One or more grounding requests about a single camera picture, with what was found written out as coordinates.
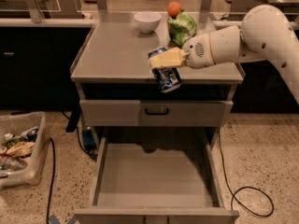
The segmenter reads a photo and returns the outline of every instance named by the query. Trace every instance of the white plastic bin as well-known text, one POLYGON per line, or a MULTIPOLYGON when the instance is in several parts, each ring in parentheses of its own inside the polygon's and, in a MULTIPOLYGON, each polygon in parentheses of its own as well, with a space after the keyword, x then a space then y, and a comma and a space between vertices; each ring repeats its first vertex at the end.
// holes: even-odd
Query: white plastic bin
POLYGON ((28 165, 18 171, 0 170, 0 189, 24 184, 37 185, 41 179, 50 140, 44 112, 0 117, 1 144, 5 142, 6 133, 21 134, 35 126, 38 126, 39 130, 33 152, 30 158, 26 158, 28 165))

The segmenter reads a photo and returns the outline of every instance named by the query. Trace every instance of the table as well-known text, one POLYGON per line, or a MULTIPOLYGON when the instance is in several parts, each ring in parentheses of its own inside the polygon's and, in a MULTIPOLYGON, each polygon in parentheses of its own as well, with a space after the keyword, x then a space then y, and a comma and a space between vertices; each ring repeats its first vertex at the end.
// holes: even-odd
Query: table
MULTIPOLYGON (((102 13, 71 67, 82 119, 99 146, 88 208, 75 214, 80 223, 232 223, 238 212, 224 208, 210 149, 242 72, 234 63, 180 68, 181 87, 161 93, 148 53, 174 47, 167 16, 162 13, 159 27, 146 35, 136 28, 134 14, 102 13), (98 127, 106 127, 103 136, 98 127), (190 175, 178 177, 177 170, 190 175)), ((207 14, 191 15, 198 34, 215 30, 207 14)))

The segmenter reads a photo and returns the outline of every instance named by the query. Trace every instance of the snack package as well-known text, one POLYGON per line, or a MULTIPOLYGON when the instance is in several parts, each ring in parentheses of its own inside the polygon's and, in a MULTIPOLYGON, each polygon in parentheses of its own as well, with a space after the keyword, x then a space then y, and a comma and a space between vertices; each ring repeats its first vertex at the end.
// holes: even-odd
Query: snack package
POLYGON ((191 15, 181 11, 175 18, 168 18, 168 31, 171 41, 182 47, 196 34, 197 23, 191 15))

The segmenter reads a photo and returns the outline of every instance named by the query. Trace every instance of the open drawer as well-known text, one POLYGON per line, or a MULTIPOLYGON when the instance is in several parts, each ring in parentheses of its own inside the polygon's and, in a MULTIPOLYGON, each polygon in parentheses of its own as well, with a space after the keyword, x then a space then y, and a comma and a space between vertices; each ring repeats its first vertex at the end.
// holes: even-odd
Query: open drawer
POLYGON ((109 127, 84 224, 232 224, 204 128, 109 127))

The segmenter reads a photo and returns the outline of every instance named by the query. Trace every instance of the power cord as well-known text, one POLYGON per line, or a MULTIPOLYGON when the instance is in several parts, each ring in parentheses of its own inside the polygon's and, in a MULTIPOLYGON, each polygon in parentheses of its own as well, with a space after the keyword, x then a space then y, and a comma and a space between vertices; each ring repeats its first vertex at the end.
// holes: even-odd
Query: power cord
MULTIPOLYGON (((67 118, 67 119, 70 119, 64 111, 62 111, 63 115, 67 118)), ((96 161, 97 159, 97 155, 96 154, 92 154, 90 153, 88 150, 85 149, 85 147, 82 145, 82 142, 80 140, 80 132, 79 132, 79 129, 78 129, 78 126, 76 126, 76 130, 77 130, 77 139, 78 139, 78 144, 81 148, 81 150, 86 153, 93 161, 96 161)))
POLYGON ((46 224, 49 223, 49 212, 50 212, 50 199, 52 196, 52 190, 53 190, 53 183, 55 178, 55 170, 56 170, 56 152, 55 152, 55 144, 52 138, 50 138, 50 142, 52 143, 52 155, 53 155, 53 167, 52 167, 52 178, 50 181, 50 191, 49 191, 49 198, 48 198, 48 205, 47 205, 47 214, 46 214, 46 224))
POLYGON ((238 189, 235 192, 232 191, 232 189, 231 189, 231 187, 230 187, 230 185, 228 183, 227 174, 226 174, 226 170, 225 170, 225 161, 224 161, 224 155, 223 155, 222 146, 221 146, 221 132, 218 133, 218 143, 219 143, 220 151, 221 151, 221 159, 222 159, 222 167, 223 167, 223 172, 224 172, 225 183, 226 183, 226 186, 227 186, 228 190, 232 194, 231 209, 233 210, 234 200, 236 200, 239 205, 241 205, 245 210, 247 210, 248 212, 250 212, 252 215, 254 215, 256 217, 270 217, 274 213, 274 204, 273 204, 272 199, 269 197, 269 195, 267 195, 264 191, 262 191, 260 189, 257 189, 257 188, 254 188, 254 187, 251 187, 251 186, 242 187, 242 188, 238 189), (254 190, 257 190, 257 191, 261 192, 261 194, 263 194, 269 200, 269 202, 271 204, 271 210, 270 210, 270 212, 268 214, 259 214, 259 213, 256 213, 256 212, 252 211, 251 209, 249 209, 248 207, 246 207, 242 202, 240 202, 235 197, 235 195, 237 193, 239 193, 241 190, 244 190, 244 189, 254 189, 254 190))

